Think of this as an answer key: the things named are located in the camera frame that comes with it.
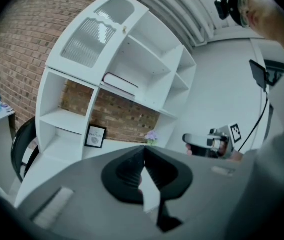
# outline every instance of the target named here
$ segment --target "black monitor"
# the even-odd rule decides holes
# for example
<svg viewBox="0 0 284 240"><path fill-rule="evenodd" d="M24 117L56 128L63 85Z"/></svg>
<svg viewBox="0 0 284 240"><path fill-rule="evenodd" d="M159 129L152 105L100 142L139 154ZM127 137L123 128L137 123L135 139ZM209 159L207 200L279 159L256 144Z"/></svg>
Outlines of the black monitor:
<svg viewBox="0 0 284 240"><path fill-rule="evenodd" d="M257 85L265 92L267 84L266 69L253 60L250 60L249 63L251 66L253 78L255 79Z"/></svg>

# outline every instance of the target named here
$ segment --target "black chair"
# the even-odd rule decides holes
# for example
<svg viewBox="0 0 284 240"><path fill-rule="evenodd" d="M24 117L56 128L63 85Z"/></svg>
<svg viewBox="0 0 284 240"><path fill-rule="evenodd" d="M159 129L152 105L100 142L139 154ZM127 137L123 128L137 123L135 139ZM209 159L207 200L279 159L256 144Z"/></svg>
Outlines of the black chair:
<svg viewBox="0 0 284 240"><path fill-rule="evenodd" d="M22 159L24 153L27 147L35 138L36 138L35 117L33 117L25 124L23 124L22 127L17 131L11 148L11 161L13 169L15 170L16 175L20 180L20 182L23 181L20 173L21 173ZM24 171L24 177L26 176L28 170L30 169L38 153L39 153L38 147L36 147L26 165Z"/></svg>

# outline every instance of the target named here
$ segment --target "brick wall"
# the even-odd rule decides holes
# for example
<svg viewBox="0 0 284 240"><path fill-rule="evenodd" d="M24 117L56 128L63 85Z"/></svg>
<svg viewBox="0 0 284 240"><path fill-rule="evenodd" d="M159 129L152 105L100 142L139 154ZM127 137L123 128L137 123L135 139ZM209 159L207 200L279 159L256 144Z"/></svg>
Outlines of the brick wall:
<svg viewBox="0 0 284 240"><path fill-rule="evenodd" d="M0 94L15 110L14 127L35 115L45 61L68 24L95 0L13 0L0 17ZM61 106L84 115L91 91L69 82ZM158 114L101 90L91 122L107 139L143 142Z"/></svg>

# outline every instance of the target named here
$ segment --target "purple flower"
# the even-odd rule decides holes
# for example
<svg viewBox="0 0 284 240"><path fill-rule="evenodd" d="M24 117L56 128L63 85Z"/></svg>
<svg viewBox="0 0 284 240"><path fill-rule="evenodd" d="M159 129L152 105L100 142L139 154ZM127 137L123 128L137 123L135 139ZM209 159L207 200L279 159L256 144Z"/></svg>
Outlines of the purple flower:
<svg viewBox="0 0 284 240"><path fill-rule="evenodd" d="M144 139L148 141L155 141L158 139L157 133L154 130L151 130L145 135Z"/></svg>

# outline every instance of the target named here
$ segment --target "white book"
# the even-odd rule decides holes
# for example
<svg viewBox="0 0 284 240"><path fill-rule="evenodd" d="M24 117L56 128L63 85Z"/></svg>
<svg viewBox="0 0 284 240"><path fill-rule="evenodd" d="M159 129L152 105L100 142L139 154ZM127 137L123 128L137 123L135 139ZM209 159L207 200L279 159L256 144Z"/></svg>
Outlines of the white book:
<svg viewBox="0 0 284 240"><path fill-rule="evenodd" d="M112 73L106 73L103 82L130 95L135 95L138 87Z"/></svg>

